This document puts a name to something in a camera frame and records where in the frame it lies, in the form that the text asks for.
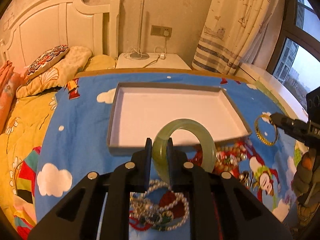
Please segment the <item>white bedside table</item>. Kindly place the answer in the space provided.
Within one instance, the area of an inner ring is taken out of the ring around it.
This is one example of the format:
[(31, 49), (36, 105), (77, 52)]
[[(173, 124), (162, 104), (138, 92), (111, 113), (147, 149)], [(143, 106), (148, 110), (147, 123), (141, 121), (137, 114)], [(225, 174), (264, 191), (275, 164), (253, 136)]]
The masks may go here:
[(132, 59), (129, 57), (128, 53), (120, 54), (116, 64), (116, 69), (129, 68), (191, 70), (191, 68), (177, 54), (166, 54), (165, 59), (161, 59), (155, 53), (149, 53), (149, 58), (147, 59)]

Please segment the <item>yellow floral quilt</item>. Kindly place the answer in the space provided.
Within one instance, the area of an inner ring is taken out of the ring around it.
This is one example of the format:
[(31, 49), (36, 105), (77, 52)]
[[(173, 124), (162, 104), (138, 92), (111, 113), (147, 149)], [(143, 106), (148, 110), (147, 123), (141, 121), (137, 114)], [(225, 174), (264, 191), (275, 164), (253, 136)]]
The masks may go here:
[(90, 57), (65, 86), (12, 101), (1, 132), (1, 208), (21, 239), (86, 173), (115, 166), (106, 133), (119, 77), (105, 69), (109, 59)]

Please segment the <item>orange folded blanket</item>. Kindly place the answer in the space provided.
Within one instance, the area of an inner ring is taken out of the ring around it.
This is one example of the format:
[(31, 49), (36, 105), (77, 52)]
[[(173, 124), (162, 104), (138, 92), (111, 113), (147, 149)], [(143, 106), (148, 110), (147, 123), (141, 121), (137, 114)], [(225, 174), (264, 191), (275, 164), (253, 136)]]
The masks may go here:
[(21, 84), (20, 74), (14, 72), (12, 62), (6, 61), (1, 66), (0, 131), (2, 132), (8, 118), (16, 90)]

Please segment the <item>slim desk lamp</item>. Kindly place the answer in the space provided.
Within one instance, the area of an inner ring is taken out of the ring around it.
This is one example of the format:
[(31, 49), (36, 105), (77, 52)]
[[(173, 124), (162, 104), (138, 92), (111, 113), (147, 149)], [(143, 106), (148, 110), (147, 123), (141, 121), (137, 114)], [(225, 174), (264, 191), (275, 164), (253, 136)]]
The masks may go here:
[(146, 60), (149, 58), (148, 53), (144, 53), (141, 50), (144, 3), (145, 3), (145, 0), (141, 0), (140, 12), (139, 12), (137, 46), (135, 48), (133, 48), (133, 51), (129, 54), (129, 57), (132, 60)]

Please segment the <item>grey shallow cardboard tray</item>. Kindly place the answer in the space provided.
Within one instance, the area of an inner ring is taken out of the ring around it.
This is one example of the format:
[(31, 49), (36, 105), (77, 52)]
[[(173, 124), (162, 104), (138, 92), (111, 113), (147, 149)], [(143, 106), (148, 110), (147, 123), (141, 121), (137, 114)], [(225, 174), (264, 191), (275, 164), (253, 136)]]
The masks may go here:
[(248, 138), (252, 130), (221, 87), (179, 83), (119, 83), (110, 113), (107, 146), (112, 155), (131, 155), (169, 122), (191, 119), (203, 125), (217, 146)]

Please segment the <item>white wooden headboard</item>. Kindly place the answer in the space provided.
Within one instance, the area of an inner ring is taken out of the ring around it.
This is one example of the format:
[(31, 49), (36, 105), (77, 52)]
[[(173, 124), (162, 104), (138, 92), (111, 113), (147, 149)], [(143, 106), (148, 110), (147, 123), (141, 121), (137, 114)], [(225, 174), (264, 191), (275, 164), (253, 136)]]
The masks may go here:
[(1, 40), (1, 59), (15, 67), (31, 64), (44, 51), (66, 44), (89, 48), (93, 55), (117, 58), (121, 0), (87, 5), (83, 0), (36, 0), (9, 22), (8, 41)]

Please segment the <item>wall power socket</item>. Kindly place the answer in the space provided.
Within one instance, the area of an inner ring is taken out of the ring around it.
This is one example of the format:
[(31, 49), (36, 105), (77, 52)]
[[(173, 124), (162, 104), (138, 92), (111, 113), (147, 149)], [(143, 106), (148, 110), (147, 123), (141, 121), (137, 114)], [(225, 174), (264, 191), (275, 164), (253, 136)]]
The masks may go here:
[(171, 27), (164, 27), (158, 25), (152, 25), (150, 35), (152, 36), (163, 36), (163, 37), (171, 37), (172, 28)]

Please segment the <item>gold bangle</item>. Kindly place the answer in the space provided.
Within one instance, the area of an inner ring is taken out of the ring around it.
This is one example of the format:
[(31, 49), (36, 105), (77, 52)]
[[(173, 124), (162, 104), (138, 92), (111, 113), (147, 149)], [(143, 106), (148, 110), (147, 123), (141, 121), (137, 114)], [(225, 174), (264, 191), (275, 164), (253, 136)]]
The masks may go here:
[[(265, 135), (262, 134), (260, 128), (259, 128), (259, 119), (261, 120), (266, 120), (266, 122), (268, 122), (270, 125), (272, 125), (274, 127), (274, 140), (273, 141), (269, 141), (267, 139), (267, 137)], [(277, 140), (278, 140), (278, 129), (276, 127), (276, 125), (273, 123), (272, 119), (271, 119), (271, 116), (268, 115), (267, 113), (262, 113), (261, 115), (259, 115), (255, 121), (254, 121), (254, 131), (255, 131), (255, 134), (257, 136), (257, 138), (265, 145), (267, 146), (273, 146)]]

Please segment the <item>cream shell pattern pillow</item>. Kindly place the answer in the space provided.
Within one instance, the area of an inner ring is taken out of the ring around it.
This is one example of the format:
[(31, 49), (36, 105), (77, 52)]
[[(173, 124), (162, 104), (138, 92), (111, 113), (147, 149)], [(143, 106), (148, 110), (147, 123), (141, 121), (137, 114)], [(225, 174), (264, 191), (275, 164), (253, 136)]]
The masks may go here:
[(16, 98), (21, 99), (44, 92), (54, 87), (63, 87), (71, 81), (78, 72), (84, 70), (88, 59), (92, 56), (89, 48), (74, 46), (58, 63), (31, 80), (28, 85), (16, 90)]

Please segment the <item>dark window frame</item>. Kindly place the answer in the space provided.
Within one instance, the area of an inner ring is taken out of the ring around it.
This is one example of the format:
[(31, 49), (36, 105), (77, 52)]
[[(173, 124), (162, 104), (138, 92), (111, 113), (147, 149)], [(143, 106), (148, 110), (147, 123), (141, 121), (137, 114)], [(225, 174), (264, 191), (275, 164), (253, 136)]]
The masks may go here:
[[(319, 0), (308, 0), (311, 3), (311, 10), (319, 17)], [(308, 34), (296, 26), (297, 16), (297, 0), (285, 0), (284, 14), (281, 23), (281, 29), (279, 33), (276, 46), (274, 48), (271, 59), (267, 65), (266, 71), (273, 74), (277, 63), (280, 60), (281, 53), (284, 48), (285, 41), (291, 39), (298, 45), (302, 46), (312, 56), (319, 60), (319, 41), (315, 37)]]

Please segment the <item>blue cartoon bed sheet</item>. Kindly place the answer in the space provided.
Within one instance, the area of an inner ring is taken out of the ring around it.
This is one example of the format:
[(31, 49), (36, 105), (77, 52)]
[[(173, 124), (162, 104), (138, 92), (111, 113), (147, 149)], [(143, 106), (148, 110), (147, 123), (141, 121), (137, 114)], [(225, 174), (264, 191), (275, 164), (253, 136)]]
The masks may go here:
[(133, 73), (56, 93), (29, 239), (291, 239), (295, 140), (253, 85)]

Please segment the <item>green jade bangle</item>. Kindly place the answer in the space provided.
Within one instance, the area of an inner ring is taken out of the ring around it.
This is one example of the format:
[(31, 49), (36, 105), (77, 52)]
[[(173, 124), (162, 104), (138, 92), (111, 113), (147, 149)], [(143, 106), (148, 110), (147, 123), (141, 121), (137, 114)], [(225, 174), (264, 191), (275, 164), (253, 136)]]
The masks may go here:
[(199, 122), (191, 119), (177, 119), (166, 124), (156, 135), (152, 146), (152, 159), (158, 176), (170, 183), (167, 160), (167, 145), (172, 133), (176, 130), (186, 130), (197, 137), (202, 148), (201, 167), (211, 172), (216, 163), (216, 146), (208, 130)]

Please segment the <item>embroidered round cushion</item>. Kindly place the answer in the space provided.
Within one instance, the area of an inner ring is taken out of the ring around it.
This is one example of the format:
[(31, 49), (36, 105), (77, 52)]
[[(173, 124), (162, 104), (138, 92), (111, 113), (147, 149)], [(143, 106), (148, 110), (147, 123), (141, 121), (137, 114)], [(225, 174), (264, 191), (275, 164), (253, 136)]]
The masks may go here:
[(25, 72), (27, 81), (43, 74), (53, 65), (58, 63), (69, 52), (69, 46), (59, 45), (45, 51), (37, 59), (35, 59)]

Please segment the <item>white pearl necklace green pendant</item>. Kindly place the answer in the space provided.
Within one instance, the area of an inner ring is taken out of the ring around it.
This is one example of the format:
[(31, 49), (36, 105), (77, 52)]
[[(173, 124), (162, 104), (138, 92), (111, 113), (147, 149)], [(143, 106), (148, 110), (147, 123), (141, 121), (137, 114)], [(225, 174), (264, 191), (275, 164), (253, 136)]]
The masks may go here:
[[(149, 196), (165, 190), (158, 203)], [(183, 193), (174, 193), (164, 181), (150, 180), (144, 193), (130, 193), (129, 225), (137, 231), (172, 231), (183, 226), (190, 216), (189, 202)]]

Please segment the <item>patterned cream curtain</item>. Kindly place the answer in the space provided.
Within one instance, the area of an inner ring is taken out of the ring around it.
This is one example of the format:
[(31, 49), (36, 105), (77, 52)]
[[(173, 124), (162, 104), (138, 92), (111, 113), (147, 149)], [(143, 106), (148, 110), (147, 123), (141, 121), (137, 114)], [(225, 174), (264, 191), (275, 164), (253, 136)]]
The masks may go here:
[(257, 50), (279, 0), (212, 0), (192, 67), (234, 75)]

